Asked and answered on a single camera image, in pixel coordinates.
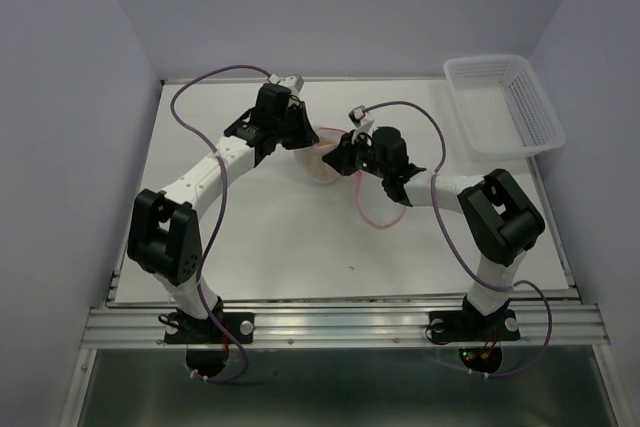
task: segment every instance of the white wall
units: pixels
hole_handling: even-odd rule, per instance
[[[0,0],[0,425],[56,425],[159,93],[116,0]]]
[[[529,54],[561,0],[120,0],[162,78],[238,62],[305,75],[442,75]]]
[[[640,418],[640,2],[564,0],[531,61],[567,133],[540,159],[581,293],[602,309]]]

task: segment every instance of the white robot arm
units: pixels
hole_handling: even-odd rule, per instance
[[[362,116],[350,117],[356,129],[345,133],[323,161],[341,175],[364,170],[381,178],[382,187],[395,202],[432,207],[434,174],[409,162],[400,132],[380,127],[369,135],[370,121],[363,128]],[[451,321],[442,327],[448,329],[441,336],[446,340],[441,341],[478,340],[503,328],[513,315],[507,309],[511,285],[526,252],[544,231],[544,220],[514,178],[502,169],[483,177],[437,175],[434,187],[438,208],[465,216],[481,253],[463,310],[451,313]],[[501,332],[500,338],[509,340],[509,336],[509,332]]]
[[[216,157],[224,162],[231,185],[277,145],[291,150],[318,142],[299,98],[302,84],[300,76],[271,76],[260,89],[255,107],[225,130],[217,156],[206,155],[159,192],[145,189],[136,197],[127,254],[158,279],[190,317],[208,317],[196,289],[196,271],[202,261],[198,220],[222,193]],[[208,305],[221,302],[204,278],[200,285]]]

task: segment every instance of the plastic basket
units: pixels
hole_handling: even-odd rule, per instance
[[[562,126],[526,59],[451,59],[444,72],[474,159],[532,157],[564,145]]]

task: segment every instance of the metal extrusion bar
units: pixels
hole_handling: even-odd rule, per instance
[[[96,351],[93,349],[80,349],[76,366],[73,370],[71,385],[67,392],[62,417],[60,419],[60,427],[68,427],[78,425],[84,398],[89,388],[91,372],[96,360]]]
[[[544,182],[542,181],[542,176],[540,175],[540,170],[538,169],[538,163],[536,162],[535,158],[531,157],[527,159],[527,164],[529,166],[531,176],[533,177],[533,183],[536,187],[538,197],[540,198],[540,203],[542,204],[542,210],[544,211],[545,220],[547,221],[549,231],[551,232],[551,238],[553,239],[556,250],[558,251],[558,257],[560,257],[560,264],[562,265],[562,270],[564,271],[567,283],[569,284],[569,287],[575,287],[576,282],[573,278],[571,267],[569,266],[569,260],[567,259],[567,255],[564,251],[562,238],[560,237],[560,232],[558,231],[558,226],[556,225],[556,220],[553,216],[551,203],[549,202],[549,197],[547,196],[547,190],[544,187]]]
[[[631,408],[631,402],[629,402],[622,376],[613,359],[611,346],[594,345],[593,352],[617,425],[620,427],[637,427],[638,422]]]
[[[455,301],[379,303],[253,303],[230,304],[228,311],[256,315],[249,349],[434,348],[425,338],[430,315],[459,308]],[[514,346],[541,345],[547,331],[540,302],[516,301],[522,340]],[[609,340],[596,306],[553,302],[552,345],[601,345]],[[157,316],[168,309],[94,309],[90,312],[82,348],[184,349],[165,345]],[[192,345],[190,348],[214,348]]]

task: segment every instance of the screw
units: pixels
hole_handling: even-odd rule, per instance
[[[504,321],[504,326],[507,328],[509,332],[517,332],[518,330],[518,321],[513,317],[509,317]]]
[[[248,320],[242,321],[240,324],[240,333],[242,335],[249,335],[251,332],[253,332],[253,324]]]

